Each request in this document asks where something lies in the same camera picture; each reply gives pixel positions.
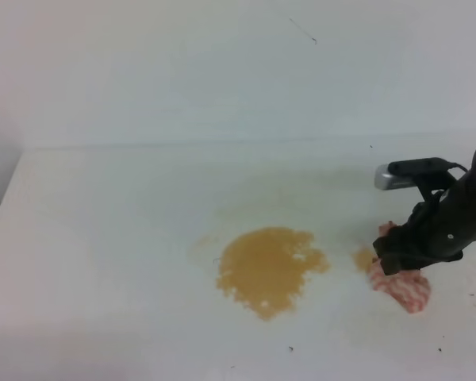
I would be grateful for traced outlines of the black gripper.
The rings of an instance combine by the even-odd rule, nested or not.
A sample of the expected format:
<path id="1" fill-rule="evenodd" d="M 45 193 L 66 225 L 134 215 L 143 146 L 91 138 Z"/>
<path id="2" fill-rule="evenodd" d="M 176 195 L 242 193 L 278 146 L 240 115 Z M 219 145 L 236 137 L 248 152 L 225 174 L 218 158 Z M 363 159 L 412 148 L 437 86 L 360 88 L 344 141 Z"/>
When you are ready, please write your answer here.
<path id="1" fill-rule="evenodd" d="M 452 262 L 476 241 L 476 174 L 465 174 L 441 195 L 436 212 L 411 233 L 409 250 L 398 257 L 399 237 L 378 237 L 373 247 L 387 276 L 417 271 L 418 264 Z"/>

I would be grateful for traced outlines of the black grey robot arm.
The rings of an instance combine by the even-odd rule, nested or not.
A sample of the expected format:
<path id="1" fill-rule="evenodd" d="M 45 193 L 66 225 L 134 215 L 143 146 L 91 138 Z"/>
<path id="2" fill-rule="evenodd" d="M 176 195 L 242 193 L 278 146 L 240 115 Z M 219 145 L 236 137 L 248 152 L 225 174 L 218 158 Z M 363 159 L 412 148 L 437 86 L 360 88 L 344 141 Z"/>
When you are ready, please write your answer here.
<path id="1" fill-rule="evenodd" d="M 464 249 L 476 241 L 476 151 L 459 179 L 450 173 L 457 167 L 432 157 L 377 168 L 374 185 L 379 190 L 415 187 L 423 198 L 406 223 L 373 243 L 386 275 L 461 260 Z"/>

